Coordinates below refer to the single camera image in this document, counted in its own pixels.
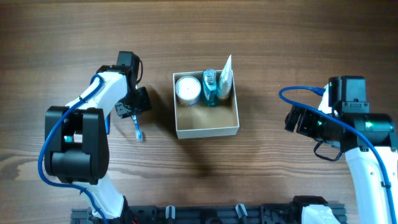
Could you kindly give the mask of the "white leaf-print cream tube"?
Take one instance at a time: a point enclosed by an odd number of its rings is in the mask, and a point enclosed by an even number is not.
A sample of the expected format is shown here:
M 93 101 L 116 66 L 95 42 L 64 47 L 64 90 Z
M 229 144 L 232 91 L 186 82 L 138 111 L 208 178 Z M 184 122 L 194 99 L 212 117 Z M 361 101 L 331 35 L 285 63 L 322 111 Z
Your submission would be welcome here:
M 230 55 L 218 79 L 217 97 L 219 99 L 225 100 L 229 97 L 232 87 L 232 79 L 233 79 L 232 55 Z

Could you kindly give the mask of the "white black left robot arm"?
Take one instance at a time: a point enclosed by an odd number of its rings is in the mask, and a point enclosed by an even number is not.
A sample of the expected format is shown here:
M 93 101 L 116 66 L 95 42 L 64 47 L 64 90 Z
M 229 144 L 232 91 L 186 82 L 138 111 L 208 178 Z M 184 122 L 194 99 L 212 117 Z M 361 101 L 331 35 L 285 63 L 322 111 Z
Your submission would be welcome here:
M 107 174 L 110 114 L 136 119 L 151 109 L 144 87 L 138 88 L 142 60 L 120 51 L 114 65 L 103 65 L 89 87 L 65 106 L 51 106 L 45 114 L 45 142 L 38 173 L 48 185 L 77 189 L 89 207 L 72 210 L 71 223 L 138 223 L 127 199 Z

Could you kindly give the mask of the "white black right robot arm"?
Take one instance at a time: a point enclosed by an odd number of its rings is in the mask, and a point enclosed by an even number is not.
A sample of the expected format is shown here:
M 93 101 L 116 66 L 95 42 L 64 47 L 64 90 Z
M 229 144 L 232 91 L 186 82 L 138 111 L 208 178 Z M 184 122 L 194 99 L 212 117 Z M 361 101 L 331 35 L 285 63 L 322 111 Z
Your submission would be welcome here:
M 364 77 L 331 77 L 323 87 L 305 86 L 322 97 L 314 108 L 284 96 L 292 106 L 285 129 L 339 150 L 354 183 L 361 223 L 397 223 L 397 128 L 385 113 L 371 113 Z

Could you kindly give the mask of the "white round jar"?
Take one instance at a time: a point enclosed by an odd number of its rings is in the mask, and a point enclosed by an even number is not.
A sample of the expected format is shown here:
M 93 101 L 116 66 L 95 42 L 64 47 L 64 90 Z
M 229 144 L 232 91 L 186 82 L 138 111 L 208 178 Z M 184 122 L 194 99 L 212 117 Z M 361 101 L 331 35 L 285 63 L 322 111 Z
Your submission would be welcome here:
M 200 100 L 201 83 L 193 76 L 183 76 L 175 84 L 175 93 L 182 106 L 195 106 Z

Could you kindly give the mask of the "blue mouthwash bottle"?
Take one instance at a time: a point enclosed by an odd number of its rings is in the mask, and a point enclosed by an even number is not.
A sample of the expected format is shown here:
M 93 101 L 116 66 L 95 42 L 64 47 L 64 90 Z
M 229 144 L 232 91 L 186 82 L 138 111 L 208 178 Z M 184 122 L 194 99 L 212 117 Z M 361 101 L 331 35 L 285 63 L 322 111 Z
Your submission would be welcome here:
M 203 101 L 209 107 L 217 105 L 217 81 L 216 71 L 213 69 L 207 69 L 203 71 L 202 78 L 202 93 Z

